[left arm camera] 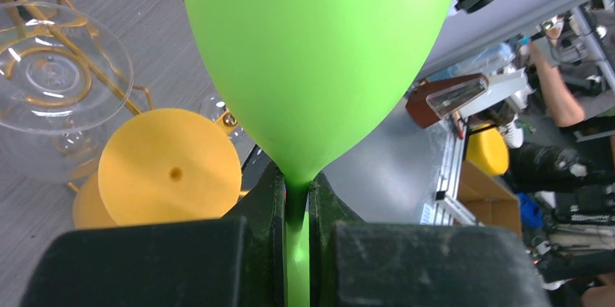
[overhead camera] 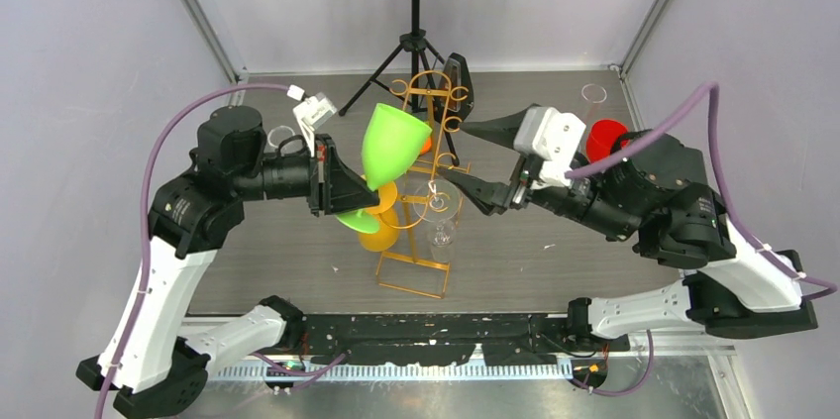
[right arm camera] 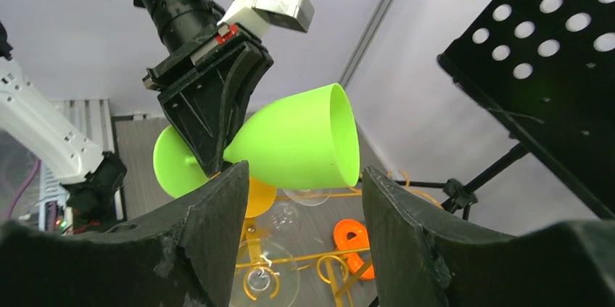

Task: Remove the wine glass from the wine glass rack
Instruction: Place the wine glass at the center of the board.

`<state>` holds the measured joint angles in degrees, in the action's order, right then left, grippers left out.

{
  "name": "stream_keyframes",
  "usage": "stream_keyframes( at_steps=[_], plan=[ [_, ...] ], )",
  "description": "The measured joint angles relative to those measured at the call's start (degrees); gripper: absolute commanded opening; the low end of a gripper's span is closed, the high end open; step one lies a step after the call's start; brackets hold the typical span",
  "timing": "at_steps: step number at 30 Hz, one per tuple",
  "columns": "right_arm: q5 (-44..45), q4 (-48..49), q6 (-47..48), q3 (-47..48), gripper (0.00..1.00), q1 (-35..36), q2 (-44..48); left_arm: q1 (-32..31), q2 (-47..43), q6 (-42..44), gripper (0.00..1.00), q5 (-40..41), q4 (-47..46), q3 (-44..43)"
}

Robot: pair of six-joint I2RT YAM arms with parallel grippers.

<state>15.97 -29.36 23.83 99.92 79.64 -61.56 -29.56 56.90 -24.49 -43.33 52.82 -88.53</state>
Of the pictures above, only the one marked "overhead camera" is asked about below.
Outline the clear wine glass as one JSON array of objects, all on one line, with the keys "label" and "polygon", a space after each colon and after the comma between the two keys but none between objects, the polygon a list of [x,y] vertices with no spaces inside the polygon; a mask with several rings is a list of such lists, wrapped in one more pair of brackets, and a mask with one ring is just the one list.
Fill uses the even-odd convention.
[{"label": "clear wine glass", "polygon": [[415,192],[414,211],[426,226],[426,239],[434,262],[451,264],[455,258],[461,204],[461,191],[442,178],[421,184]]},{"label": "clear wine glass", "polygon": [[301,141],[295,131],[283,125],[272,128],[267,133],[266,142],[272,149],[283,154],[293,153],[301,148]]}]

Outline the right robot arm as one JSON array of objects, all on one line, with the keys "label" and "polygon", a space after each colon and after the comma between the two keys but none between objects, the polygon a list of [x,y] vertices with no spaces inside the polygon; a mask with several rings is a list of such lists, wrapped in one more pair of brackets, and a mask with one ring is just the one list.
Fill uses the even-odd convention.
[{"label": "right robot arm", "polygon": [[697,324],[711,336],[749,340],[813,330],[817,318],[796,281],[793,250],[759,253],[735,226],[709,185],[702,152],[664,135],[627,160],[577,179],[588,167],[578,145],[584,122],[553,107],[533,105],[461,130],[518,153],[507,182],[443,171],[485,215],[530,205],[572,220],[609,242],[680,269],[683,278],[647,292],[570,302],[564,332],[579,350],[623,335]]}]

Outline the clear wine glass front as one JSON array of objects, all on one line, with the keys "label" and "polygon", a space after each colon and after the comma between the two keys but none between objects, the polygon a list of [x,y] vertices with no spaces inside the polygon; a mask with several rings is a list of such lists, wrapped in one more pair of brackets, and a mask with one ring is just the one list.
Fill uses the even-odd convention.
[{"label": "clear wine glass front", "polygon": [[415,192],[414,211],[426,226],[426,239],[434,262],[451,264],[455,258],[461,204],[461,191],[442,178],[421,184]]}]

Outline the gold wire wine glass rack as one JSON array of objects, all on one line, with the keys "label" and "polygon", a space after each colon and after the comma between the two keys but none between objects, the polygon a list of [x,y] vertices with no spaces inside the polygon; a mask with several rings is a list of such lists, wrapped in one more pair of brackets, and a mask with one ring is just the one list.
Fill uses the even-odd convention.
[{"label": "gold wire wine glass rack", "polygon": [[[463,118],[456,114],[466,106],[470,90],[455,82],[446,72],[426,69],[410,80],[398,81],[402,88],[390,92],[404,99],[407,105],[412,96],[426,102],[427,125],[432,129],[429,150],[422,152],[408,168],[407,184],[414,183],[412,193],[399,189],[397,206],[402,215],[394,228],[399,237],[407,242],[405,253],[394,249],[380,253],[374,278],[385,288],[407,292],[423,297],[443,299],[446,296],[452,262],[453,243],[459,223],[463,198],[460,192],[439,176],[441,171],[452,169],[468,174],[469,165],[455,165],[455,150],[448,146],[447,138],[459,130]],[[436,291],[421,290],[409,285],[400,285],[382,277],[382,271],[389,262],[400,262],[439,273],[442,280]]]}]

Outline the red silicone wine glass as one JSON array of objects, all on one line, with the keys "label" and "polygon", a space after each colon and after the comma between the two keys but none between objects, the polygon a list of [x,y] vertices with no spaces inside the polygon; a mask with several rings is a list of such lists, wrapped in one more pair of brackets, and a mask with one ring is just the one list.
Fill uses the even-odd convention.
[{"label": "red silicone wine glass", "polygon": [[624,124],[612,119],[595,122],[584,144],[584,154],[588,161],[595,163],[608,157],[616,140],[628,132]]}]

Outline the yellow silicone wine glass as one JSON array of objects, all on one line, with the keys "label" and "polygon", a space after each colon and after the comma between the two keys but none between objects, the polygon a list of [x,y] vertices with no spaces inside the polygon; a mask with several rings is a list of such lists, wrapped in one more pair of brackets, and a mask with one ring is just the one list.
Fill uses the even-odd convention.
[{"label": "yellow silicone wine glass", "polygon": [[369,207],[366,212],[378,222],[378,230],[372,234],[358,233],[361,246],[369,252],[383,252],[391,248],[399,237],[396,229],[399,218],[393,206],[397,200],[398,188],[390,181],[377,191],[379,204]]}]

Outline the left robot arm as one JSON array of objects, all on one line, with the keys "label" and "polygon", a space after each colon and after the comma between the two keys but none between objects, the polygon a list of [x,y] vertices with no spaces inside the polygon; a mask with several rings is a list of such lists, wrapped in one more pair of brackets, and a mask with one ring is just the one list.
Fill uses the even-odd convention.
[{"label": "left robot arm", "polygon": [[143,260],[136,286],[141,307],[128,304],[100,355],[83,360],[77,377],[103,389],[127,418],[185,411],[219,370],[262,349],[301,352],[303,313],[276,295],[207,333],[179,329],[195,289],[245,217],[248,201],[302,198],[313,214],[343,214],[378,203],[364,179],[338,157],[331,138],[319,153],[265,151],[261,113],[251,107],[214,111],[197,130],[188,170],[162,185],[147,203]]}]

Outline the clear tall flute glass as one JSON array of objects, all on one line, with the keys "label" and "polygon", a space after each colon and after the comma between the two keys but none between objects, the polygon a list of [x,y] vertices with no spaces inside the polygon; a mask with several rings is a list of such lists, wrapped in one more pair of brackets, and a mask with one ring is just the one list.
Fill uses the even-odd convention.
[{"label": "clear tall flute glass", "polygon": [[598,119],[601,107],[608,99],[608,91],[602,85],[591,82],[580,89],[579,96],[584,106],[580,118],[591,125]]}]

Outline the green silicone wine glass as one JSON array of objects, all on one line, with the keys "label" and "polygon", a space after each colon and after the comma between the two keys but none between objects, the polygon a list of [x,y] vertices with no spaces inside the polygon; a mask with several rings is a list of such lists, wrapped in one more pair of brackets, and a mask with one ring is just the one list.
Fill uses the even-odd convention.
[{"label": "green silicone wine glass", "polygon": [[337,219],[358,233],[377,233],[380,224],[375,215],[394,204],[394,181],[419,157],[431,133],[427,123],[410,113],[377,103],[364,134],[361,156],[365,183],[379,201],[372,207],[337,215]]}]

